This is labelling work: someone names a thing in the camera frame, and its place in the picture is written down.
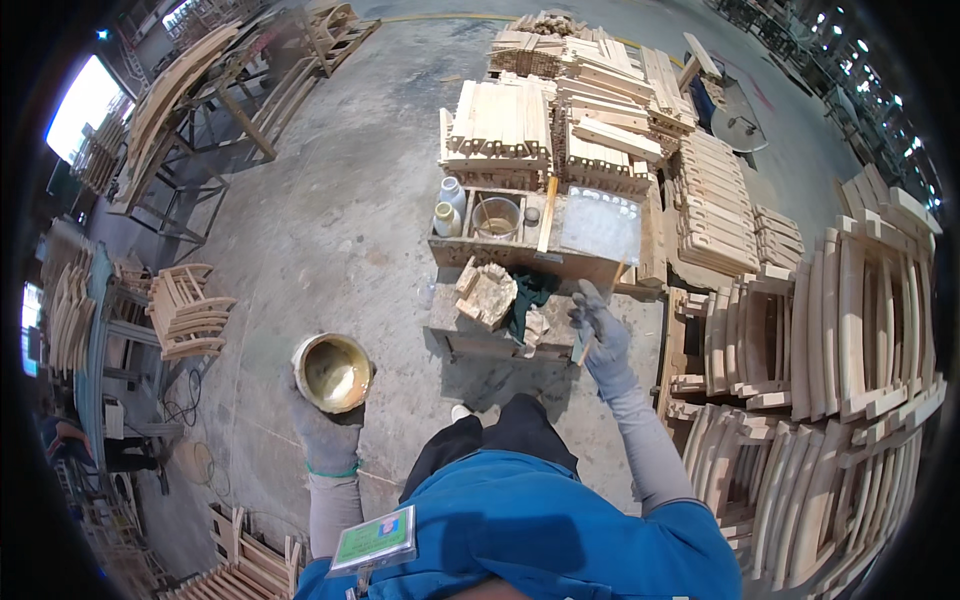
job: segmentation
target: metal bucket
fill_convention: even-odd
[[[322,333],[305,340],[293,356],[297,389],[325,413],[345,413],[363,404],[373,363],[353,338]]]

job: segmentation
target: factory floor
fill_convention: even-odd
[[[755,156],[779,198],[769,204],[800,224],[808,248],[839,212],[832,178],[846,180],[859,169],[840,131],[823,118],[823,104],[792,84],[755,38],[696,0],[352,6],[364,18],[556,7],[680,59],[683,33],[696,35],[750,98],[770,141]],[[354,337],[379,368],[360,436],[367,518],[394,508],[421,447],[449,424],[452,405],[463,402],[491,424],[514,391],[531,388],[543,390],[551,421],[580,458],[584,483],[625,513],[639,513],[616,425],[586,370],[477,358],[451,364],[426,328],[424,294],[436,265],[424,238],[442,177],[437,109],[455,107],[461,86],[441,78],[482,79],[490,42],[503,26],[479,18],[385,22],[306,98],[276,160],[227,165],[230,190],[208,242],[188,259],[214,265],[208,289],[238,299],[223,332],[227,345],[209,364],[192,360],[174,369],[167,400],[190,403],[193,368],[202,372],[202,387],[196,424],[167,468],[170,494],[160,495],[153,476],[139,477],[148,540],[175,575],[215,564],[210,502],[245,507],[254,529],[274,545],[282,547],[284,535],[305,540],[304,449],[284,404],[284,375],[295,346],[322,331]],[[209,211],[199,205],[191,223]],[[168,266],[176,250],[102,209],[91,217],[90,236],[153,267]],[[632,365],[649,390],[663,305],[617,296],[612,310],[633,335]],[[209,449],[208,473],[190,464],[205,453],[191,443]]]

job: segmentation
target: white shoe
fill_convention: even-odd
[[[452,422],[457,422],[458,420],[464,417],[469,417],[472,414],[473,413],[470,412],[470,409],[463,404],[457,404],[450,409],[450,418],[452,419]]]

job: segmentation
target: white bottle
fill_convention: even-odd
[[[447,177],[440,182],[440,198],[437,202],[450,203],[461,217],[467,214],[467,194],[455,177]]]
[[[439,203],[433,209],[433,229],[441,237],[460,237],[464,221],[450,203]]]

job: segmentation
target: work glove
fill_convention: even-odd
[[[636,375],[628,364],[630,334],[616,317],[592,283],[580,279],[579,292],[573,293],[574,308],[569,315],[574,328],[581,331],[587,352],[585,364],[597,383],[598,394],[604,402],[622,397],[637,384]],[[592,331],[595,339],[590,339]]]
[[[346,477],[355,473],[360,466],[357,445],[367,403],[339,415],[330,415],[303,397],[292,368],[285,379],[284,392],[290,417],[306,444],[307,470],[323,477]]]

